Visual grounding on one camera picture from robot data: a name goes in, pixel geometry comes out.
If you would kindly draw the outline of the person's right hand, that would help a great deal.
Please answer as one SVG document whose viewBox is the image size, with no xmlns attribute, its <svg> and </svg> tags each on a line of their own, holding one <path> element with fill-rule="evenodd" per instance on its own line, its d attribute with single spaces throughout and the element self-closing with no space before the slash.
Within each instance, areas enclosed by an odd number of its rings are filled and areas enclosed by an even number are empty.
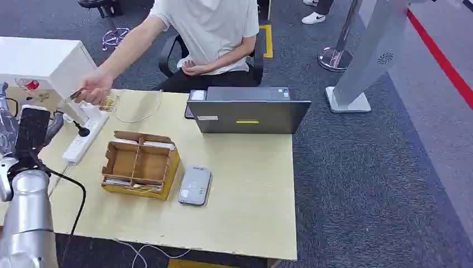
<svg viewBox="0 0 473 268">
<path fill-rule="evenodd" d="M 79 87 L 79 95 L 74 98 L 75 103 L 82 101 L 98 106 L 108 96 L 114 78 L 100 70 L 88 74 Z"/>
</svg>

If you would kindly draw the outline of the person's left hand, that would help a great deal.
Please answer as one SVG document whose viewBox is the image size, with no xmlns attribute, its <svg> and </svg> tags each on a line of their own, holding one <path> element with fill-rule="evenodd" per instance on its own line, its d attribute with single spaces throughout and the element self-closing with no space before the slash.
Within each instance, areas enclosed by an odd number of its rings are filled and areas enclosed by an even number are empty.
<svg viewBox="0 0 473 268">
<path fill-rule="evenodd" d="M 185 61 L 181 69 L 186 75 L 189 76 L 196 76 L 209 72 L 209 68 L 207 65 L 196 65 L 191 60 Z"/>
</svg>

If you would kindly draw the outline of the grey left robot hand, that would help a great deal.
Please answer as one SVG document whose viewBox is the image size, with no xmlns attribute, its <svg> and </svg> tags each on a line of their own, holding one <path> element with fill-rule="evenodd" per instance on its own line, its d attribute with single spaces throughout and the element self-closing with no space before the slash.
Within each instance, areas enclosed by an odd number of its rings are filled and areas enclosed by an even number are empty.
<svg viewBox="0 0 473 268">
<path fill-rule="evenodd" d="M 63 111 L 51 113 L 45 107 L 16 105 L 14 116 L 8 107 L 6 90 L 8 84 L 1 82 L 1 158 L 10 157 L 18 162 L 8 171 L 7 177 L 37 166 L 33 159 L 47 146 L 64 125 Z"/>
</svg>

